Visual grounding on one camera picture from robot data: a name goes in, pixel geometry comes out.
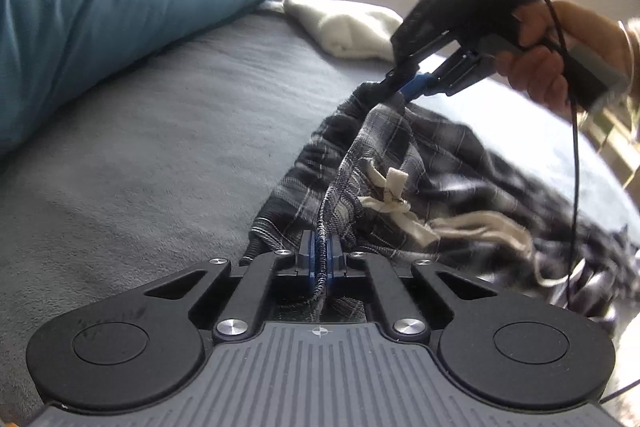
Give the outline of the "light wooden desk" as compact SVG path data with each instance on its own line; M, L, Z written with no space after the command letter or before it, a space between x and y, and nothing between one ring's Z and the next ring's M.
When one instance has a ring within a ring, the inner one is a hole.
M606 108L596 115L583 113L579 127L623 189L638 196L639 144L626 124Z

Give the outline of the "folded white fleece garment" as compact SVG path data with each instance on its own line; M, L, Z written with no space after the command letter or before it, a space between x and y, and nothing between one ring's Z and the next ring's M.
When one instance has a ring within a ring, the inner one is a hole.
M389 8L346 0L268 0L262 8L295 20L334 57L394 62L390 37L404 20Z

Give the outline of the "black white plaid pants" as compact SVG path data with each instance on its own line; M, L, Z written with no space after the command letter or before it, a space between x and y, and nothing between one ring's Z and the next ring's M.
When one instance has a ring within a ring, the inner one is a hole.
M398 265L435 261L606 329L639 302L639 253L625 232L575 217L469 127L371 83L311 135L257 213L243 261L296 251L307 231L318 244L314 308L328 293L332 239Z

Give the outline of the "grey bed blanket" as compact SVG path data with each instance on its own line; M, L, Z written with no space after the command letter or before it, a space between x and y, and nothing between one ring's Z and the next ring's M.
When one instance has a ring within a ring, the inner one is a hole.
M311 132L384 66L326 56L258 12L102 82L6 156L2 421L25 426L42 408L25 362L41 324L213 255L238 259ZM570 127L524 96L484 80L418 104L570 197Z

